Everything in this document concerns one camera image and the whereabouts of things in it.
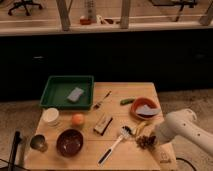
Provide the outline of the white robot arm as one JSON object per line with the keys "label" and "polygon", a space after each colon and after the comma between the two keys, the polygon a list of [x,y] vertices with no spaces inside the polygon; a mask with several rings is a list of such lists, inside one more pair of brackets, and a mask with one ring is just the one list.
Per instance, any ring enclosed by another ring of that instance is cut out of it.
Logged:
{"label": "white robot arm", "polygon": [[168,113],[154,128],[157,143],[159,145],[169,143],[179,135],[213,157],[213,134],[198,127],[196,121],[196,113],[189,108]]}

